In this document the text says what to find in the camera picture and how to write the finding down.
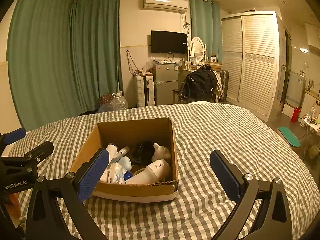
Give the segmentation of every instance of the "teal curtain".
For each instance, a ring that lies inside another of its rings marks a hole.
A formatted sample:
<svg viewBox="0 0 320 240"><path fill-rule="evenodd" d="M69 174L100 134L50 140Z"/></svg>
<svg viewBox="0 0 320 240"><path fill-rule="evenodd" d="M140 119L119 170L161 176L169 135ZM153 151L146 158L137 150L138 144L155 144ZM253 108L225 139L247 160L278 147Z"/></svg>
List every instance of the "teal curtain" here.
<svg viewBox="0 0 320 240"><path fill-rule="evenodd" d="M100 96L116 92L122 83L117 79L119 0L74 0L70 26L77 96L81 107L91 111Z"/></svg>
<svg viewBox="0 0 320 240"><path fill-rule="evenodd" d="M7 60L12 98L27 130L95 108L122 88L119 0L18 0Z"/></svg>
<svg viewBox="0 0 320 240"><path fill-rule="evenodd" d="M190 0L191 36L199 37L207 48L207 57L214 53L222 62L222 31L220 5L211 0Z"/></svg>

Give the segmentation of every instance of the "blue gripper pad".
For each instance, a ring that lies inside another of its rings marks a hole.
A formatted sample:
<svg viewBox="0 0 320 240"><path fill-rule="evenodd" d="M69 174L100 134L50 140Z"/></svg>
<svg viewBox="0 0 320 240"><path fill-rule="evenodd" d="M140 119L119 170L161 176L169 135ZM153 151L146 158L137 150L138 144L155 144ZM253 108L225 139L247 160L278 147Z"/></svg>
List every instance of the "blue gripper pad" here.
<svg viewBox="0 0 320 240"><path fill-rule="evenodd" d="M108 164L109 153L106 149L104 149L91 164L86 174L79 181L77 196L81 202L90 198Z"/></svg>
<svg viewBox="0 0 320 240"><path fill-rule="evenodd" d="M228 198L238 203L241 200L240 185L215 151L210 154L210 166Z"/></svg>
<svg viewBox="0 0 320 240"><path fill-rule="evenodd" d="M24 128L19 128L12 131L4 136L4 143L10 145L26 136L26 130Z"/></svg>

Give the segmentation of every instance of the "beige toy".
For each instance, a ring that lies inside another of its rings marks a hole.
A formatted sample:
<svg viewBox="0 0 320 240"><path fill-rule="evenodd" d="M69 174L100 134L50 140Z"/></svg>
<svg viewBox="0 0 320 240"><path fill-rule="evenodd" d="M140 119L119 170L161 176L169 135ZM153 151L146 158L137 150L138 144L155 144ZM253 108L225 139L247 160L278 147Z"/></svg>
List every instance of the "beige toy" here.
<svg viewBox="0 0 320 240"><path fill-rule="evenodd" d="M155 153L153 154L151 161L154 162L156 160L163 159L170 165L171 163L170 151L164 146L159 146L157 143L155 143L153 147L155 148Z"/></svg>

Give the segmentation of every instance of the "air conditioner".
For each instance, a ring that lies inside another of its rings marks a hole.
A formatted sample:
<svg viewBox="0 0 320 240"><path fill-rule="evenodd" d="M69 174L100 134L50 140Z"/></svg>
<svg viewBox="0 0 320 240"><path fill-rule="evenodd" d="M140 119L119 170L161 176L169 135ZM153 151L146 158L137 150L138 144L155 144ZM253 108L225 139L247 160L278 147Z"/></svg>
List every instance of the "air conditioner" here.
<svg viewBox="0 0 320 240"><path fill-rule="evenodd" d="M160 10L184 13L188 9L188 1L185 0L143 0L143 8L148 10Z"/></svg>

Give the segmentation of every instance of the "fire extinguisher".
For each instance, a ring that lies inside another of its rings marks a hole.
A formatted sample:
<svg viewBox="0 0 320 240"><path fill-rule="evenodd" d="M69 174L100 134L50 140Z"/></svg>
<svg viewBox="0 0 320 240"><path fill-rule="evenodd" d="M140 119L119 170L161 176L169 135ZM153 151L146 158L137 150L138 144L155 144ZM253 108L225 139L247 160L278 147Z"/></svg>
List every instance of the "fire extinguisher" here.
<svg viewBox="0 0 320 240"><path fill-rule="evenodd" d="M293 111L293 115L291 118L291 122L296 122L299 118L299 113L300 113L300 109L298 107L296 107Z"/></svg>

